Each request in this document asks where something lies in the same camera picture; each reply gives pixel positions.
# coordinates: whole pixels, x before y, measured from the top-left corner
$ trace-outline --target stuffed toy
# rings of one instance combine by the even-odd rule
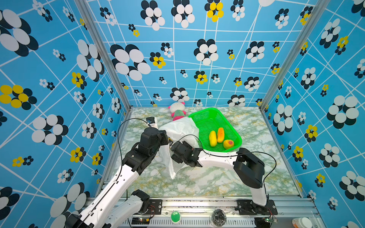
[[[171,112],[171,116],[174,117],[172,121],[181,119],[186,115],[186,111],[184,111],[185,102],[175,102],[169,106],[169,109]]]

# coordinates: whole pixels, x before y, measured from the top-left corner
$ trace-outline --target white plastic bag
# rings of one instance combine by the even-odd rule
[[[189,143],[190,146],[193,148],[198,148],[199,144],[197,142],[197,139],[192,136],[196,135],[199,137],[199,129],[196,127],[194,121],[189,117],[184,117],[172,122],[169,122],[161,127],[158,128],[159,130],[165,130],[167,136],[173,140],[174,142],[181,139],[183,136],[188,135],[184,137],[180,142],[186,141]],[[169,170],[170,177],[172,179],[175,179],[176,173],[183,167],[187,166],[184,162],[183,163],[177,163],[174,160],[172,160],[171,155],[173,154],[172,151],[170,151],[169,145],[164,145],[160,147],[160,156],[162,157],[162,160],[166,167]]]

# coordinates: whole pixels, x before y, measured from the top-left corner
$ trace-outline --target blue patterned wallpaper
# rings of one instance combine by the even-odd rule
[[[96,193],[126,110],[87,27],[73,1],[1,3],[1,228],[63,228]]]
[[[87,2],[133,106],[260,105],[316,4]]]
[[[365,7],[333,0],[265,108],[327,227],[364,227]]]

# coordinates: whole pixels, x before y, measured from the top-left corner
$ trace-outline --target yellow mango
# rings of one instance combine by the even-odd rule
[[[217,145],[217,134],[215,133],[215,131],[210,132],[209,142],[211,147],[215,147]]]
[[[225,141],[223,142],[223,147],[224,147],[225,149],[232,148],[232,147],[234,147],[234,142],[233,142],[232,140],[230,140],[230,139],[227,139],[227,140],[225,140]]]
[[[220,127],[218,129],[218,133],[217,133],[217,141],[219,143],[221,143],[221,142],[223,142],[223,140],[224,140],[224,129],[223,129],[223,127]]]

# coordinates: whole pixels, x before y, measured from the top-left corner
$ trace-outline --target bottle with green cap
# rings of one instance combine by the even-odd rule
[[[181,214],[180,212],[178,211],[174,211],[172,214],[171,214],[171,221],[174,223],[174,224],[179,224],[180,221],[181,221]]]

